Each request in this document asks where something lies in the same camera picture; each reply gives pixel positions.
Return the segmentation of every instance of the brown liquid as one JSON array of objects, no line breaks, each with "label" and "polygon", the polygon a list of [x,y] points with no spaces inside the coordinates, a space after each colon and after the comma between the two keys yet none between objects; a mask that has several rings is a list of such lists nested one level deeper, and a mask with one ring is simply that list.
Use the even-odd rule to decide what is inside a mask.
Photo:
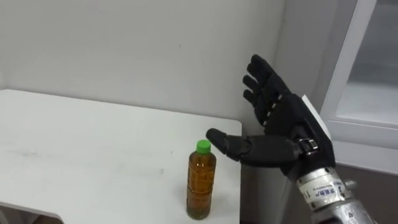
[{"label": "brown liquid", "polygon": [[197,220],[210,213],[216,157],[212,153],[191,153],[188,167],[187,212]]}]

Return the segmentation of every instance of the white wall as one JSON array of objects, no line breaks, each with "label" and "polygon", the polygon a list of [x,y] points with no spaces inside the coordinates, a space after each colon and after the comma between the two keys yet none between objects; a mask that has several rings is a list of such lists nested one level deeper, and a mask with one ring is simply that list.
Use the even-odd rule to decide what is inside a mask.
[{"label": "white wall", "polygon": [[[260,133],[241,80],[252,54],[272,64],[283,12],[281,0],[0,0],[0,71],[9,88],[232,118]],[[243,219],[264,223],[275,214],[258,201],[279,197],[258,179],[279,171],[243,172]]]},{"label": "white wall", "polygon": [[0,90],[4,88],[4,76],[0,71]]}]

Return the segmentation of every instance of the label on robotic arm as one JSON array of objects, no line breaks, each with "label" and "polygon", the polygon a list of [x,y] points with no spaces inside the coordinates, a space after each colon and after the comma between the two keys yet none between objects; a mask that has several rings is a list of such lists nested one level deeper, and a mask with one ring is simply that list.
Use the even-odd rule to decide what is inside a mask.
[{"label": "label on robotic arm", "polygon": [[299,187],[308,204],[328,204],[345,199],[346,188],[340,179],[324,175]]}]

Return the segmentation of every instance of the robotic finger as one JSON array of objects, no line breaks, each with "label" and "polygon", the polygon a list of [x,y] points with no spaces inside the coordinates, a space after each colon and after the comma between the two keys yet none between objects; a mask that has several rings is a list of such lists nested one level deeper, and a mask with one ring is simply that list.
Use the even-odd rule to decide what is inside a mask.
[{"label": "robotic finger", "polygon": [[295,162],[299,145],[283,136],[231,136],[211,128],[206,138],[229,158],[254,167],[281,167]]}]

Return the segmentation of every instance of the plastic bottle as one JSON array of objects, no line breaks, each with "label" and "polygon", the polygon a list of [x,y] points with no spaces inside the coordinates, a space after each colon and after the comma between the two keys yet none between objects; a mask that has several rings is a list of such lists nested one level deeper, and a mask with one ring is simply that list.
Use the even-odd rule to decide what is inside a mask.
[{"label": "plastic bottle", "polygon": [[189,156],[187,213],[196,220],[204,219],[210,213],[216,170],[216,157],[210,147],[209,141],[200,140],[196,151]]}]

